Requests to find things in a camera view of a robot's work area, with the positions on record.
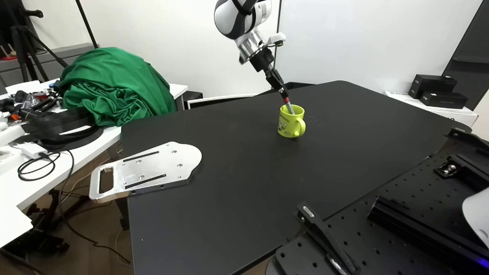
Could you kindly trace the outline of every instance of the yellow-green object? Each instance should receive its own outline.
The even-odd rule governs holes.
[[[295,103],[292,103],[292,108],[295,114],[289,113],[287,105],[280,107],[278,133],[287,139],[296,139],[306,133],[306,110]]]

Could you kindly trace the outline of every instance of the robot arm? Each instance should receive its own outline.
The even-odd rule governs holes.
[[[293,113],[284,81],[275,70],[275,58],[269,48],[280,45],[284,35],[263,42],[257,27],[272,13],[272,0],[218,0],[214,9],[215,27],[228,38],[235,39],[240,48],[240,62],[251,61],[257,71],[264,71],[269,84],[280,91],[289,111]]]
[[[220,33],[238,39],[264,23],[270,13],[270,0],[218,0],[214,23]]]

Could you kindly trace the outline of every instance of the green fabric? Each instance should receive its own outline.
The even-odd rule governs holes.
[[[66,108],[87,108],[101,126],[176,111],[168,82],[142,58],[116,47],[76,58],[58,88]]]

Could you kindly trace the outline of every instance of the desk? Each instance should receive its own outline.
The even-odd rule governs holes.
[[[203,152],[188,184],[128,197],[134,273],[231,273],[439,151],[454,120],[350,82],[290,90],[307,133],[277,134],[280,97],[208,105],[122,128],[124,154],[170,140]]]
[[[173,94],[173,97],[179,97],[186,91],[186,85],[177,85],[177,84],[171,84],[170,91]],[[0,133],[0,145],[6,145],[11,140],[15,140],[17,137],[23,136],[24,131],[21,129],[20,125],[11,126],[6,129],[6,133]],[[118,140],[121,139],[121,128],[119,126],[110,126],[105,128],[102,136],[99,136],[96,140],[72,149],[73,155],[75,155],[75,171],[78,171],[79,168],[82,168],[84,165],[87,165],[90,160],[93,160],[96,155],[99,155],[102,151],[108,149],[112,145],[115,145]],[[61,157],[57,160],[57,168],[53,169],[53,172],[41,180],[37,181],[23,181],[18,178],[17,175],[17,166],[23,162],[26,162],[27,157],[20,155],[15,157],[12,162],[11,169],[6,171],[0,171],[0,201],[2,201],[2,207],[18,207],[18,209],[26,209],[31,203],[37,201],[41,195],[47,194],[52,188],[58,186],[69,174],[69,169],[72,166],[72,158],[69,155],[69,152],[61,152]],[[5,221],[8,221],[9,218],[17,218],[9,215],[9,218],[6,217],[0,217],[2,218],[2,226]],[[11,236],[11,233],[3,238],[2,232],[6,230],[6,227],[2,227],[0,230],[0,247],[3,244],[6,244],[9,239],[14,239],[15,236],[24,233],[29,227],[18,227],[14,233],[14,236]]]

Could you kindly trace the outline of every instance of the cable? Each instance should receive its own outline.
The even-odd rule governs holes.
[[[119,230],[118,233],[116,233],[116,236],[115,236],[115,241],[113,241],[113,249],[116,249],[118,250],[118,244],[119,244],[119,238],[121,238],[121,233],[122,233],[124,230]]]
[[[66,151],[67,151],[67,152],[70,154],[70,157],[72,157],[72,168],[70,168],[70,171],[69,171],[69,174],[67,174],[67,177],[66,177],[66,180],[64,180],[64,183],[63,183],[63,186],[61,186],[61,194],[63,194],[63,189],[64,189],[66,183],[69,181],[69,178],[72,177],[73,169],[75,169],[75,155],[73,155],[73,152],[72,152],[70,149],[66,149]],[[125,261],[127,264],[131,264],[131,261],[130,261],[128,258],[125,258],[122,253],[119,253],[116,249],[113,249],[113,247],[110,247],[110,246],[98,244],[96,239],[89,238],[89,236],[82,235],[81,232],[78,232],[78,230],[69,223],[69,220],[64,217],[63,203],[58,204],[58,209],[60,209],[63,223],[64,223],[75,235],[78,235],[79,238],[92,243],[92,246],[95,246],[95,247],[107,249],[107,250],[116,253],[122,261]]]
[[[29,261],[29,253],[26,253],[26,262],[31,264],[31,261]],[[34,275],[40,275],[40,272],[37,272],[37,270],[32,270],[32,273],[34,273]]]
[[[87,194],[70,192],[70,197],[76,197],[76,198],[81,198],[81,197],[87,197]]]
[[[90,184],[81,184],[81,186],[76,186],[73,191],[76,191],[76,189],[82,189],[82,188],[90,188]]]
[[[0,253],[5,255],[6,258],[9,258],[11,261],[15,261],[17,264],[23,265],[23,267],[27,267],[40,275],[46,275],[44,272],[41,272],[40,268],[34,267],[32,264],[29,264],[26,259],[5,250],[5,249],[0,249]]]
[[[98,206],[93,206],[93,207],[87,207],[87,209],[78,210],[78,212],[72,213],[72,215],[69,217],[69,220],[73,218],[73,217],[76,217],[76,215],[82,215],[82,213],[87,213],[87,212],[90,212],[90,210],[95,210],[95,209],[116,207],[116,206],[112,206],[112,204],[113,204],[113,203],[98,204]]]
[[[60,158],[60,155],[61,155],[61,152],[49,152],[49,154],[43,154],[43,155],[38,157],[38,158],[29,158],[29,160],[26,160],[24,163],[21,163],[21,165],[17,168],[17,175],[18,175],[18,178],[23,180],[23,181],[35,181],[35,180],[41,180],[41,178],[50,175],[50,174],[55,171],[55,168],[57,168],[57,160]],[[37,162],[40,162],[40,160],[47,160],[47,163],[43,165],[43,166],[40,166],[40,168],[26,171],[31,165],[34,165],[34,163],[37,163]],[[49,169],[46,174],[43,174],[43,175],[40,175],[40,177],[26,177],[27,174],[41,171],[41,169],[44,169],[46,166],[50,166],[50,169]]]
[[[72,195],[76,195],[75,189],[76,189],[76,183],[73,183],[72,189],[69,192],[66,192],[66,195],[61,198],[61,203],[66,203],[67,198],[70,198]]]

